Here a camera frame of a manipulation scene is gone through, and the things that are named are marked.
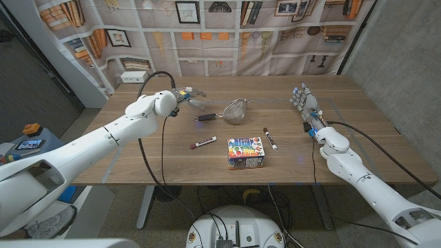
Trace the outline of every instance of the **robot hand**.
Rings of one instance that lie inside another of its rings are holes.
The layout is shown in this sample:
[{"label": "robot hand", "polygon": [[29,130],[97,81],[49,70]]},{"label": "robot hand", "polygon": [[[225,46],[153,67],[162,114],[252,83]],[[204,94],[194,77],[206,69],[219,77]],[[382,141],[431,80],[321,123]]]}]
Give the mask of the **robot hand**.
[{"label": "robot hand", "polygon": [[[188,102],[188,105],[192,107],[200,108],[202,111],[205,112],[205,104],[200,101],[192,99],[197,96],[206,97],[207,95],[202,90],[198,90],[194,87],[182,87],[182,88],[174,89],[172,93],[176,97],[176,101],[178,102],[178,105],[183,102]],[[179,108],[176,107],[176,109],[170,114],[170,116],[176,116],[178,114],[178,111]]]},{"label": "robot hand", "polygon": [[[293,96],[289,100],[297,110],[300,111],[302,119],[312,127],[312,131],[309,135],[313,136],[314,132],[327,126],[325,120],[322,117],[322,110],[318,106],[316,97],[311,93],[311,90],[302,83],[302,90],[297,87],[294,88]],[[305,132],[309,132],[311,127],[305,128]]]},{"label": "robot hand", "polygon": [[293,96],[289,101],[300,111],[302,119],[310,122],[313,117],[322,116],[322,110],[318,106],[316,97],[305,86],[305,83],[302,83],[302,88],[303,91],[295,87],[292,92]]}]

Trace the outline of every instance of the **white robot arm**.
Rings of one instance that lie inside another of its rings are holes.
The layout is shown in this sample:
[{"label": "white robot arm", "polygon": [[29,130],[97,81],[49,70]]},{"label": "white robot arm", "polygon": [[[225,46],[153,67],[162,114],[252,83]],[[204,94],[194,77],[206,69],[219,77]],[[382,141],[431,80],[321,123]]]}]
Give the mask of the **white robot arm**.
[{"label": "white robot arm", "polygon": [[156,116],[176,116],[178,104],[203,104],[191,87],[140,96],[125,115],[75,141],[44,154],[0,166],[0,236],[27,225],[51,205],[84,170],[111,151],[158,129]]},{"label": "white robot arm", "polygon": [[[362,164],[361,157],[349,148],[347,138],[327,126],[316,97],[304,83],[302,89],[294,89],[290,101],[300,111],[303,120],[311,125],[311,134],[323,144],[320,154],[327,160],[329,170],[354,186],[391,231],[414,241],[419,247],[438,247],[441,211],[409,202],[370,172]],[[395,238],[402,247],[416,246],[404,238]]]}]

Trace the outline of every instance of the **metal strainer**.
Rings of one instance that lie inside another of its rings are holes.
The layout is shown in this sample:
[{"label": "metal strainer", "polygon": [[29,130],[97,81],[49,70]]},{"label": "metal strainer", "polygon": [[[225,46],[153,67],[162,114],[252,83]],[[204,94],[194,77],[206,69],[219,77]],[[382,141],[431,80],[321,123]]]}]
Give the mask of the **metal strainer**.
[{"label": "metal strainer", "polygon": [[236,99],[232,101],[224,110],[223,113],[217,114],[204,114],[202,116],[197,116],[194,118],[195,121],[208,121],[218,117],[223,118],[224,120],[233,123],[239,124],[243,117],[245,117],[245,112],[247,111],[247,105],[251,101],[247,101],[247,99]]}]

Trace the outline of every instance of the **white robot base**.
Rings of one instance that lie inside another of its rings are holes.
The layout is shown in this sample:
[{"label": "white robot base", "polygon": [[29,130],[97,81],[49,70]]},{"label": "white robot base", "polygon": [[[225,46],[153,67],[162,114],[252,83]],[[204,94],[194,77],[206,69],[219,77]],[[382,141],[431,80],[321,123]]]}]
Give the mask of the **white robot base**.
[{"label": "white robot base", "polygon": [[228,205],[201,216],[188,231],[185,247],[220,247],[220,244],[222,247],[283,248],[285,237],[278,225],[262,212],[247,206]]}]

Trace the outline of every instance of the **bookshelf backdrop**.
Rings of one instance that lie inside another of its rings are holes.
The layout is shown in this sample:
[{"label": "bookshelf backdrop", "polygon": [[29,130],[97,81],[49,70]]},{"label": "bookshelf backdrop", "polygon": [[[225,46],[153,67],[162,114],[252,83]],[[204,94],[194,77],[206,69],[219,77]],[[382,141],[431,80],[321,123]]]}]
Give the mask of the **bookshelf backdrop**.
[{"label": "bookshelf backdrop", "polygon": [[373,0],[35,0],[55,46],[105,96],[130,70],[174,76],[335,74],[372,5]]}]

